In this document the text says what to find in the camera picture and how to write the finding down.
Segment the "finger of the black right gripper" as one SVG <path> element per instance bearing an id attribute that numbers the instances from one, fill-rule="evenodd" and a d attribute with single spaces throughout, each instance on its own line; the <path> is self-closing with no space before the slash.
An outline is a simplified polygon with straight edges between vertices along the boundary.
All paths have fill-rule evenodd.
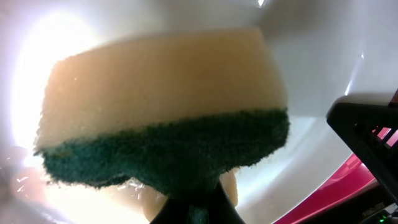
<path id="1" fill-rule="evenodd" d="M 359 103 L 335 103 L 329 126 L 397 201 L 397 144 L 377 137 L 382 128 L 397 130 L 397 108 Z"/>

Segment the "yellow green scrubbing sponge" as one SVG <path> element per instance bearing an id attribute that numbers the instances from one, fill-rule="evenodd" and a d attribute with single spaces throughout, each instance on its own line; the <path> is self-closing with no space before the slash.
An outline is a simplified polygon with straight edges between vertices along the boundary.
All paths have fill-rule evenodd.
<path id="1" fill-rule="evenodd" d="M 136 180 L 208 223 L 222 175 L 286 144 L 287 94 L 255 27 L 122 40 L 55 64 L 35 153 L 54 181 Z"/>

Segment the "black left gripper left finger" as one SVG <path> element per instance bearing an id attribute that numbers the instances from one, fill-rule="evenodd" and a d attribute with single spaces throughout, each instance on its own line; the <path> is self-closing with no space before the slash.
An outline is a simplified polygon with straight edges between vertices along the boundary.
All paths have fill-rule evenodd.
<path id="1" fill-rule="evenodd" d="M 150 224 L 186 224 L 189 205 L 174 199 L 168 199 Z"/>

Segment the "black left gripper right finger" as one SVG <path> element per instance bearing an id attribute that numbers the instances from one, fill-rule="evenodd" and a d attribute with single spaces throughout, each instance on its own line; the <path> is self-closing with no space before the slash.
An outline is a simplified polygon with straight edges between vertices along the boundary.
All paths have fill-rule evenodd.
<path id="1" fill-rule="evenodd" d="M 209 224 L 245 224 L 230 202 L 221 182 L 218 182 L 208 198 Z"/>

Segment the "white cleaned plate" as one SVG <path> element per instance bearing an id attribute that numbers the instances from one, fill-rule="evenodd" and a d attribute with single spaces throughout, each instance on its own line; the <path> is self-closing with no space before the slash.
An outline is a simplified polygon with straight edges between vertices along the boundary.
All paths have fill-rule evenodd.
<path id="1" fill-rule="evenodd" d="M 237 211 L 273 223 L 351 157 L 326 123 L 342 96 L 386 104 L 397 90 L 396 1 L 2 1 L 1 222 L 145 223 L 147 190 L 51 183 L 32 154 L 52 65 L 130 35 L 259 26 L 289 93 L 287 145 L 237 171 Z"/>

